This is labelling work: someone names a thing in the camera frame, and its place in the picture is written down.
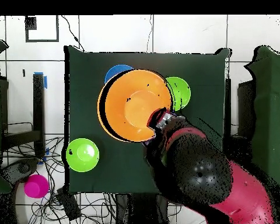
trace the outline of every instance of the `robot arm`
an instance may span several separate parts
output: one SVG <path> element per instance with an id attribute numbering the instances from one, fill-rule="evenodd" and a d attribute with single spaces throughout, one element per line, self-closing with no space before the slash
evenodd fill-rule
<path id="1" fill-rule="evenodd" d="M 146 159 L 165 197 L 194 205 L 202 215 L 203 207 L 219 210 L 231 224 L 274 224 L 268 194 L 254 176 L 228 161 L 185 118 L 161 115 L 163 125 L 160 116 L 151 122 L 156 138 L 147 145 Z"/>

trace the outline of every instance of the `floor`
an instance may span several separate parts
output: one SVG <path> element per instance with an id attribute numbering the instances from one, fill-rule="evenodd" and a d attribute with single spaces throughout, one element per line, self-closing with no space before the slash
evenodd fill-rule
<path id="1" fill-rule="evenodd" d="M 280 52 L 280 15 L 114 15 L 114 16 L 58 16 L 59 42 L 27 43 L 24 16 L 0 16 L 0 39 L 9 48 L 0 54 L 0 73 L 9 81 L 9 123 L 33 121 L 32 74 L 47 76 L 45 89 L 46 148 L 56 146 L 54 155 L 61 153 L 64 137 L 64 45 L 80 47 L 71 32 L 87 52 L 125 51 L 154 53 L 213 54 L 220 48 L 232 49 L 229 76 L 232 80 L 232 133 L 237 132 L 237 86 L 252 79 L 244 68 L 257 46 L 269 45 Z M 56 16 L 36 16 L 37 30 L 29 31 L 31 40 L 55 40 Z M 10 125 L 9 132 L 27 131 L 29 124 Z M 17 152 L 5 153 L 2 166 L 19 159 Z M 64 184 L 62 166 L 48 158 L 55 181 L 55 191 Z M 48 177 L 45 164 L 37 172 Z M 109 224 L 103 194 L 78 194 L 77 202 L 83 216 L 69 222 L 64 211 L 56 206 L 57 220 L 51 210 L 47 220 L 36 217 L 47 198 L 35 200 L 25 196 L 23 184 L 17 190 L 16 211 L 19 224 Z M 206 224 L 203 216 L 182 207 L 169 206 L 170 224 Z"/>

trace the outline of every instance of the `magenta cup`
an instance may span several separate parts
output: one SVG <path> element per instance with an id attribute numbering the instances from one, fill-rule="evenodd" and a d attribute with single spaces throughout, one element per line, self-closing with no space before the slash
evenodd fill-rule
<path id="1" fill-rule="evenodd" d="M 24 184 L 24 192 L 30 198 L 42 198 L 49 190 L 48 180 L 42 175 L 31 175 Z"/>

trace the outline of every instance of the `orange bowl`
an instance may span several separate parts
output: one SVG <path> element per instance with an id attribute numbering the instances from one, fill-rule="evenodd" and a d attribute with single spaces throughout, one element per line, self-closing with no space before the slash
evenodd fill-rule
<path id="1" fill-rule="evenodd" d="M 151 115 L 166 107 L 172 97 L 165 78 L 156 72 L 136 69 L 122 72 L 102 89 L 97 113 L 105 131 L 121 141 L 144 142 L 155 136 L 148 127 Z"/>

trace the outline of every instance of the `green plate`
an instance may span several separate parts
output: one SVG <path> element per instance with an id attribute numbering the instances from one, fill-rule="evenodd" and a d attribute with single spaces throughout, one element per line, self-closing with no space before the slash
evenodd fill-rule
<path id="1" fill-rule="evenodd" d="M 190 101 L 191 90 L 188 83 L 176 76 L 166 78 L 171 95 L 173 96 L 173 109 L 179 111 Z"/>

